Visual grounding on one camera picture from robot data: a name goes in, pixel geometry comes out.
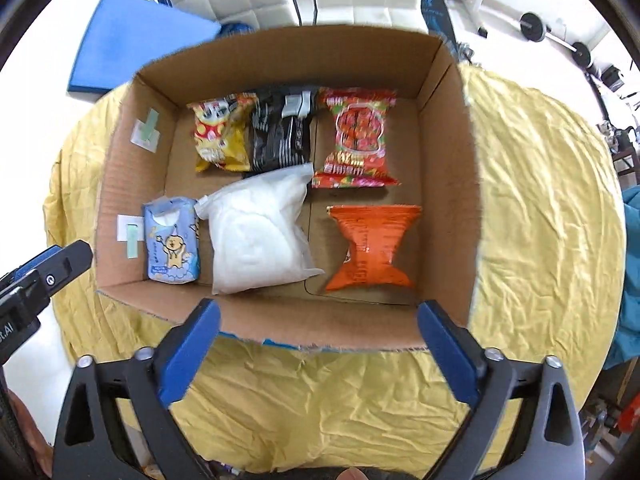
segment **white plastic bag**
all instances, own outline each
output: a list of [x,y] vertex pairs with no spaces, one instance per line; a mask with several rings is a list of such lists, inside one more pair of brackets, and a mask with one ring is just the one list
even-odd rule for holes
[[299,282],[313,268],[309,244],[296,219],[313,165],[270,171],[225,186],[195,206],[209,220],[213,293]]

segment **yellow tablecloth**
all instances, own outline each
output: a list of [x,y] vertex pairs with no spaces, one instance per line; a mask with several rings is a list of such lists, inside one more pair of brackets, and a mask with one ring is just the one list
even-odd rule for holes
[[[481,69],[460,70],[483,208],[470,330],[512,358],[558,355],[581,405],[609,348],[622,293],[625,230],[609,152],[562,103]],[[105,152],[125,92],[101,99],[60,151],[44,205],[50,243],[93,241]],[[169,329],[99,298],[93,271],[60,292],[54,308],[73,359],[129,358]],[[220,337],[172,411],[200,454],[238,468],[373,465],[421,476],[466,409],[428,352],[288,351]],[[129,408],[124,413],[134,424]],[[489,462],[513,420],[511,406]]]

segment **cardboard box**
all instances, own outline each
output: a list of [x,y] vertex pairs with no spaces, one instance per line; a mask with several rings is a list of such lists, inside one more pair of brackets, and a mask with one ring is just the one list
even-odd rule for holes
[[[199,199],[241,177],[214,169],[196,174],[193,113],[186,104],[274,84],[395,89],[386,122],[387,161],[400,186],[312,189],[299,224],[317,267],[306,282],[216,296],[222,330],[239,338],[335,349],[420,348],[418,301],[436,299],[465,325],[476,278],[479,186],[472,129],[462,82],[442,42],[418,32],[329,25],[278,28],[190,48],[144,67],[123,101],[111,140],[99,199],[95,239],[99,293],[182,322],[210,296],[212,248],[200,225],[198,283],[166,285],[146,278],[145,244],[128,258],[118,241],[118,215],[140,216],[162,195]],[[156,110],[155,153],[130,142],[137,120]],[[311,127],[312,159],[320,168],[334,146],[332,117],[322,110]],[[326,206],[417,204],[422,216],[404,236],[394,264],[416,289],[324,285],[344,261],[347,241]]]

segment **screw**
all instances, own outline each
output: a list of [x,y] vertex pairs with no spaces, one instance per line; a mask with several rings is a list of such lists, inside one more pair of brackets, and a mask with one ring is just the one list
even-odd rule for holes
[[552,368],[562,368],[562,361],[555,355],[548,355],[545,357],[545,363]]
[[138,361],[146,361],[147,359],[151,359],[154,356],[154,349],[149,348],[148,346],[142,347],[140,350],[136,350],[136,353],[133,354]]
[[486,348],[484,350],[484,357],[491,361],[502,361],[504,359],[504,355],[497,348]]
[[83,355],[78,359],[78,368],[87,368],[94,362],[94,358],[90,355]]

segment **black plastic package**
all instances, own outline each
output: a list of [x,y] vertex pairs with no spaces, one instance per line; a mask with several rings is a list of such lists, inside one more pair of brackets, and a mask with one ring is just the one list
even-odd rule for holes
[[310,124],[316,88],[269,89],[258,92],[251,114],[251,170],[278,170],[309,162]]

